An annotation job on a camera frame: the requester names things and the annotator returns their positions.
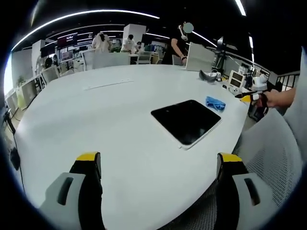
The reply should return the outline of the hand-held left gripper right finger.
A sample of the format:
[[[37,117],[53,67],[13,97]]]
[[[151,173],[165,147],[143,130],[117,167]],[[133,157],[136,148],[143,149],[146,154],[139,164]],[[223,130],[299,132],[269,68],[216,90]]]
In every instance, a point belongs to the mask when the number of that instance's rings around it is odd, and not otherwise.
[[[240,157],[218,153],[217,230],[259,230],[274,214],[272,189]]]

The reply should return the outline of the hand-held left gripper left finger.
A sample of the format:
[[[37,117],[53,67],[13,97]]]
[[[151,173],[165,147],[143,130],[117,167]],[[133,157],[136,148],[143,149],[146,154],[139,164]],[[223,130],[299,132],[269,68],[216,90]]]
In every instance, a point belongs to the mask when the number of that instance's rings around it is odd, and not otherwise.
[[[100,153],[80,155],[46,190],[39,210],[57,230],[101,230]]]

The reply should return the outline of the person's right hand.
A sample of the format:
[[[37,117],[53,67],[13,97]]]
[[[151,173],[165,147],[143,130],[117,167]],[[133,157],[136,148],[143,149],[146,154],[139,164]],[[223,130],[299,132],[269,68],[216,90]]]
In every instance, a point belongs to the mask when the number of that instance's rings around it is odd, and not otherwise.
[[[266,91],[264,94],[266,95],[266,98],[267,98],[266,104],[269,108],[283,106],[283,93],[282,92],[271,90],[270,92]]]

